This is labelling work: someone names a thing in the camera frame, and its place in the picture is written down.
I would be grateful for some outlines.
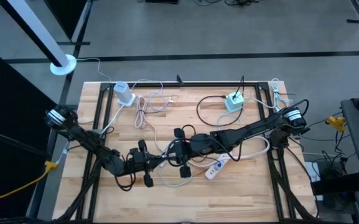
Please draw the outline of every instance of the wooden table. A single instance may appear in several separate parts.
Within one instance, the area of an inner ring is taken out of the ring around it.
[[[80,104],[78,106],[78,121],[84,123],[94,118],[96,101],[100,83],[84,83]],[[254,88],[246,88],[245,96],[251,93],[255,98]],[[157,88],[135,88],[134,93],[147,97],[150,91]],[[227,95],[236,90],[235,87],[203,87],[203,88],[165,88],[164,97],[172,97],[166,112],[147,114],[147,119],[157,128],[157,140],[161,147],[166,147],[174,137],[174,128],[192,124],[198,133],[209,133],[216,128],[203,124],[197,117],[196,105],[208,95]],[[285,93],[281,83],[281,92]],[[164,103],[161,98],[152,99],[155,107]],[[114,95],[110,118],[114,116],[119,104]],[[200,105],[200,115],[209,123],[216,124],[220,114],[226,111],[221,98],[210,98]],[[223,118],[221,123],[227,123],[234,118]],[[154,132],[150,125],[145,129],[134,127],[135,107],[122,110],[114,124],[115,131],[108,135],[106,146],[117,149],[126,155],[130,148],[137,147],[140,139],[145,139],[152,154],[160,154],[154,143]],[[260,120],[257,102],[250,100],[245,105],[241,115],[241,123],[248,124]],[[91,129],[92,123],[83,125]],[[239,128],[235,123],[226,128]],[[186,135],[193,135],[191,128],[185,130]],[[290,141],[291,150],[303,162],[304,158],[298,145]],[[243,154],[250,154],[264,149],[261,139],[250,139],[243,143]],[[59,217],[72,203],[80,191],[82,175],[85,166],[86,150],[79,147],[72,149],[65,162],[62,181],[56,201],[54,218]],[[284,155],[291,189],[301,204],[312,214],[316,213],[314,197],[308,176],[289,152]],[[207,180],[204,173],[207,168],[191,167],[193,179],[190,183],[170,188],[163,185],[155,170],[151,173],[154,187],[147,188],[143,183],[143,173],[138,174],[133,189],[123,192],[114,182],[113,176],[105,170],[101,172],[98,199],[96,203],[94,222],[275,222],[277,221],[276,206],[269,174],[266,156],[240,162],[229,161],[224,169],[213,179]],[[184,181],[179,176],[177,167],[165,166],[161,169],[166,181],[179,184]],[[129,183],[129,177],[120,177],[123,184]],[[90,200],[89,191],[84,216],[88,212]],[[287,215],[287,205],[281,191],[284,212]]]

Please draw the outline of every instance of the concrete floor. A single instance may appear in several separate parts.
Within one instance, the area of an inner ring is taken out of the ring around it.
[[[28,0],[34,12],[58,41],[67,41],[46,5]],[[347,0],[265,0],[250,7],[228,7],[219,2],[208,7],[181,0],[179,5],[146,4],[135,0],[99,0],[93,3],[81,57],[234,54],[272,52],[326,52],[359,50],[359,19]],[[72,54],[73,47],[62,47]],[[0,7],[0,56],[43,58],[42,52]],[[65,77],[50,74],[49,65],[12,65],[41,91],[58,102]],[[67,104],[77,104],[83,82],[106,81],[96,72],[97,63],[79,63],[70,87]],[[294,100],[309,99],[309,123],[340,111],[340,101],[359,97],[359,57],[248,58],[214,60],[164,60],[103,62],[101,71],[112,80],[140,78],[175,80],[284,80]],[[306,136],[333,139],[335,131],[316,125]],[[333,153],[333,142],[302,140],[306,152]],[[54,157],[63,148],[61,139]],[[345,154],[353,154],[350,138],[344,139]],[[307,161],[321,156],[305,155]],[[359,171],[356,157],[347,164],[349,172]],[[61,173],[48,177],[40,218],[49,219]],[[349,216],[322,213],[325,220],[349,221]]]

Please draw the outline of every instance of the white power adapter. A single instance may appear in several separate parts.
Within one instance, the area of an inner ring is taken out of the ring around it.
[[[126,82],[118,81],[114,86],[114,91],[118,96],[118,103],[130,107],[134,103],[135,94],[131,92]]]
[[[210,168],[206,171],[205,177],[208,180],[212,180],[223,168],[223,166],[228,162],[230,157],[227,154],[222,154],[218,161],[214,165],[210,166]]]

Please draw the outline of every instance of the yellow clamp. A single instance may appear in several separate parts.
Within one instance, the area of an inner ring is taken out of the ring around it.
[[[326,119],[326,124],[333,126],[340,133],[343,133],[346,130],[346,127],[344,126],[344,117],[334,118],[333,116],[331,116]]]

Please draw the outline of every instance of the white power strip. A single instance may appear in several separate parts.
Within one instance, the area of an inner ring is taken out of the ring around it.
[[[223,166],[230,160],[230,157],[227,154],[222,154],[218,161],[206,171],[205,176],[208,180],[212,180],[219,172],[222,170]]]

